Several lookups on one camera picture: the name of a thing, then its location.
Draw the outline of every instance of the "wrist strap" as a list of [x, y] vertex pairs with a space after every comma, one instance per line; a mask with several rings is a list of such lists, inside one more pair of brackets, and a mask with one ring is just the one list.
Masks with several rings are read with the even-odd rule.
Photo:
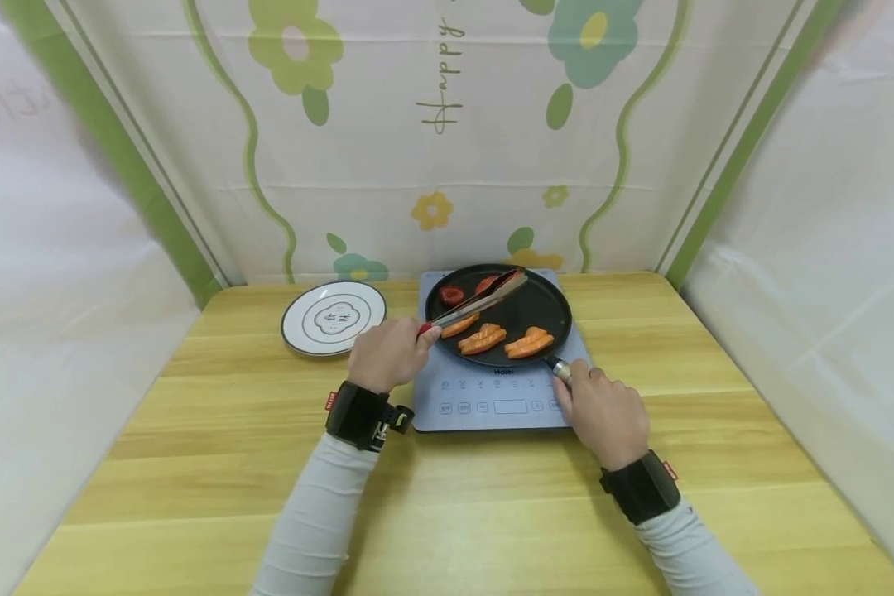
[[624, 469], [604, 469], [599, 484], [634, 526], [671, 511], [681, 501], [674, 479], [652, 450]]
[[336, 439], [365, 451], [380, 451], [388, 429], [405, 434], [414, 420], [414, 411], [407, 406], [391, 406], [387, 394], [377, 394], [351, 382], [341, 383], [334, 399], [325, 429]]

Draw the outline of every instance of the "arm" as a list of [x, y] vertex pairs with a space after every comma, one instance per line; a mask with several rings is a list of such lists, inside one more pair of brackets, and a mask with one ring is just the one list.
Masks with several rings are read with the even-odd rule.
[[636, 526], [636, 535], [677, 596], [758, 594], [684, 498], [668, 513]]
[[[560, 409], [603, 466], [603, 487], [627, 488], [613, 490], [613, 496], [623, 514], [637, 523], [636, 534], [672, 593], [758, 594], [741, 567], [680, 498], [666, 471], [654, 471], [661, 466], [655, 455], [649, 456], [649, 418], [639, 392], [610, 381], [603, 369], [590, 369], [583, 359], [572, 362], [570, 369], [572, 391], [560, 378], [553, 379]], [[642, 464], [647, 457], [653, 458], [653, 466]]]
[[251, 596], [330, 594], [377, 457], [321, 436], [272, 529]]
[[[415, 319], [390, 319], [354, 341], [348, 382], [329, 414], [328, 432], [276, 520], [250, 596], [330, 594], [348, 558], [354, 515], [387, 435], [388, 425], [379, 420], [383, 416], [375, 415], [389, 408], [393, 388], [410, 382], [427, 364], [430, 346], [440, 337], [440, 327], [434, 327], [418, 338], [420, 327]], [[357, 391], [345, 393], [352, 385]]]

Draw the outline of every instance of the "metal tongs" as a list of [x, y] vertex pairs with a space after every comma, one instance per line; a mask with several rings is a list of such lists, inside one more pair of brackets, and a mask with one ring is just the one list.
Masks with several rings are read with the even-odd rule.
[[483, 292], [470, 296], [467, 300], [460, 302], [446, 313], [437, 316], [436, 319], [427, 321], [417, 331], [417, 336], [421, 336], [430, 327], [446, 327], [455, 324], [459, 320], [464, 320], [468, 316], [483, 312], [511, 295], [524, 283], [526, 283], [526, 272], [521, 267], [511, 269], [505, 272], [505, 274], [497, 276], [496, 280], [491, 281], [490, 285]]

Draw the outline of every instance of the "hand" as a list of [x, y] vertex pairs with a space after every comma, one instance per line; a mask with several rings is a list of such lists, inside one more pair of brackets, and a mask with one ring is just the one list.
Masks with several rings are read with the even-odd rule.
[[413, 381], [440, 337], [440, 327], [432, 327], [418, 338], [420, 328], [417, 319], [405, 316], [361, 333], [348, 358], [348, 382], [374, 393], [391, 393], [397, 385]]
[[649, 416], [639, 392], [610, 381], [602, 368], [590, 370], [582, 358], [570, 364], [573, 393], [553, 377], [556, 400], [577, 437], [610, 472], [624, 469], [649, 452]]

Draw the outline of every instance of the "green frame edge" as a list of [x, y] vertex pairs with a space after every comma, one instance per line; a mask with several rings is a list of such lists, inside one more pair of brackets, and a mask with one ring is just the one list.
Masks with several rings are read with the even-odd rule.
[[0, 6], [113, 164], [147, 227], [169, 253], [198, 307], [204, 308], [221, 292], [221, 284], [63, 27], [44, 0], [0, 0]]
[[791, 45], [791, 49], [788, 50], [785, 61], [781, 63], [781, 67], [775, 73], [775, 78], [768, 86], [765, 95], [762, 96], [759, 107], [749, 119], [746, 130], [735, 145], [735, 150], [725, 162], [722, 174], [719, 175], [715, 186], [712, 187], [712, 192], [709, 193], [709, 198], [705, 201], [702, 211], [699, 212], [695, 223], [686, 234], [683, 245], [680, 246], [679, 252], [675, 253], [675, 258], [666, 271], [666, 280], [676, 290], [680, 290], [685, 283], [692, 264], [699, 256], [699, 250], [712, 230], [712, 225], [722, 213], [725, 202], [728, 201], [732, 190], [735, 189], [735, 184], [742, 176], [744, 167], [755, 152], [768, 124], [771, 123], [781, 102], [785, 100], [791, 87], [797, 81], [800, 71], [805, 68], [812, 52], [821, 42], [824, 30], [828, 29], [828, 25], [834, 20], [843, 1], [818, 0], [815, 7], [811, 8], [811, 13]]

